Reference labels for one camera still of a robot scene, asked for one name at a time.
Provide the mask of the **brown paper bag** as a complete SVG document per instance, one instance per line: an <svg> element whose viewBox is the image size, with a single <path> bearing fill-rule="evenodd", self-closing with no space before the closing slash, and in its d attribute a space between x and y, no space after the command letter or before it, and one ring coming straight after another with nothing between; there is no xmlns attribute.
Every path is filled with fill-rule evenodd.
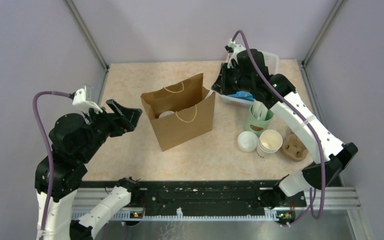
<svg viewBox="0 0 384 240"><path fill-rule="evenodd" d="M140 98L163 152L213 130L216 94L204 87L203 73ZM165 111L175 114L159 118Z"/></svg>

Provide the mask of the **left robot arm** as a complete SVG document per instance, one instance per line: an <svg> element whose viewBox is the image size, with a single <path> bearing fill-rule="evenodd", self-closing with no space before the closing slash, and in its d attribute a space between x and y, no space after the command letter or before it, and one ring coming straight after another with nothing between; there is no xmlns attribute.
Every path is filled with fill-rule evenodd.
<svg viewBox="0 0 384 240"><path fill-rule="evenodd" d="M38 164L35 172L39 240L92 240L117 211L140 202L139 183L122 178L92 210L72 218L87 163L108 138L134 131L142 115L141 109L121 106L113 99L106 103L111 112L90 109L87 117L69 113L60 117L49 132L50 156Z"/></svg>

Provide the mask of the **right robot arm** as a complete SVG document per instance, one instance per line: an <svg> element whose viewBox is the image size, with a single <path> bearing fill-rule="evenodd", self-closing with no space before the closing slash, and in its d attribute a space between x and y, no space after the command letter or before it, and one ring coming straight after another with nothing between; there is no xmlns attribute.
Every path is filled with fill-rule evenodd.
<svg viewBox="0 0 384 240"><path fill-rule="evenodd" d="M310 188L321 190L334 179L358 152L358 147L336 138L305 106L292 82L283 74L270 74L264 54L251 49L253 60L263 76L254 68L249 52L240 46L227 46L229 60L221 64L212 90L221 95L239 91L250 93L280 117L311 153L313 163L301 171L283 177L263 198L287 206L294 195Z"/></svg>

